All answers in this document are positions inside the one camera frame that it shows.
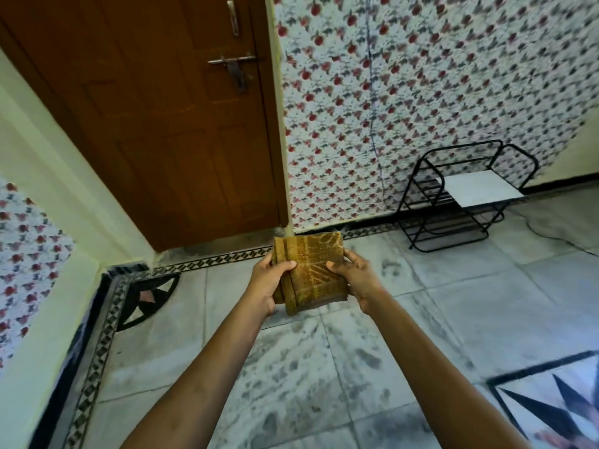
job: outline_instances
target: door panel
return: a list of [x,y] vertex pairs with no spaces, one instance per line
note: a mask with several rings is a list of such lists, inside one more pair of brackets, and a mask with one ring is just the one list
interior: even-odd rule
[[4,0],[0,17],[157,250],[280,225],[247,0]]

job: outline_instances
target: diamond pattern border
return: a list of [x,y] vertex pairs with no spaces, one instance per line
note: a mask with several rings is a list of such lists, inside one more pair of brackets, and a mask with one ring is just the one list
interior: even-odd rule
[[[370,234],[378,234],[396,230],[399,227],[400,226],[398,223],[385,223],[372,227],[349,230],[343,234],[343,239],[361,238],[362,236],[368,236]],[[81,396],[79,397],[79,402],[77,403],[77,408],[75,409],[75,415],[73,416],[73,420],[71,422],[71,428],[63,447],[65,449],[80,449],[83,446],[87,425],[89,423],[96,398],[98,397],[98,391],[100,390],[102,374],[104,373],[104,367],[106,366],[106,361],[109,356],[110,346],[112,345],[114,334],[116,333],[116,327],[119,321],[120,311],[123,307],[124,297],[126,296],[131,283],[176,272],[209,268],[210,266],[216,266],[217,264],[236,263],[242,262],[244,260],[250,260],[252,258],[261,258],[265,256],[270,249],[271,246],[267,245],[263,247],[257,247],[255,249],[233,252],[230,254],[201,258],[191,262],[170,264],[168,266],[161,266],[160,268],[150,271],[137,271],[117,276],[114,280],[117,280],[118,284],[116,285],[112,296],[107,297],[108,299],[112,299],[111,303],[109,304],[110,308],[106,320],[103,322],[100,338],[95,348],[94,358],[92,359],[92,363],[87,371],[85,384],[83,386]]]

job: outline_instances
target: person's left hand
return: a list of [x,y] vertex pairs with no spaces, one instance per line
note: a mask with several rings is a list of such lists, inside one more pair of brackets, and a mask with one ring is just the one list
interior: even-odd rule
[[251,271],[250,282],[247,285],[243,296],[246,302],[257,306],[260,311],[264,311],[264,318],[273,313],[274,310],[274,290],[279,285],[283,272],[290,271],[296,266],[296,262],[281,262],[270,264],[273,260],[273,252],[270,251],[266,256],[254,265]]

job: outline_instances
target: door frame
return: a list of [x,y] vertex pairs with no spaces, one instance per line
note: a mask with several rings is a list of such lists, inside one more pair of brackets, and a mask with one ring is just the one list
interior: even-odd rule
[[[275,98],[275,82],[273,75],[273,61],[271,58],[270,36],[266,0],[247,0],[247,8],[250,10],[252,30],[254,34],[255,54],[258,64],[258,77],[260,82],[260,94],[264,104],[264,119],[266,124],[266,137],[268,140],[270,160],[273,171],[274,197],[277,203],[280,226],[289,224],[288,192],[285,181],[285,169],[283,165],[283,151],[279,127],[279,111]],[[41,99],[58,125],[71,139],[79,152],[92,166],[101,181],[108,187],[116,197],[129,217],[139,224],[135,219],[136,202],[128,196],[119,192],[116,183],[110,178],[110,173],[105,169],[106,165],[100,160],[94,160],[94,154],[90,154],[94,147],[79,126],[69,107],[56,95],[49,83],[38,71],[26,51],[21,47],[18,38],[14,37],[10,29],[0,18],[0,47],[11,60],[14,67],[23,76],[34,93]]]

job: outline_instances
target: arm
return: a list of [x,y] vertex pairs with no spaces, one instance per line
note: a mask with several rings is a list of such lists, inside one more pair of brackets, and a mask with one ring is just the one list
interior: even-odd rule
[[384,289],[369,263],[349,249],[344,253],[351,262],[328,262],[327,267],[348,280],[360,309],[374,320],[439,444],[444,449],[528,448]]
[[121,449],[201,449],[208,446],[237,375],[274,310],[273,293],[295,262],[254,266],[247,290],[198,357],[135,427]]

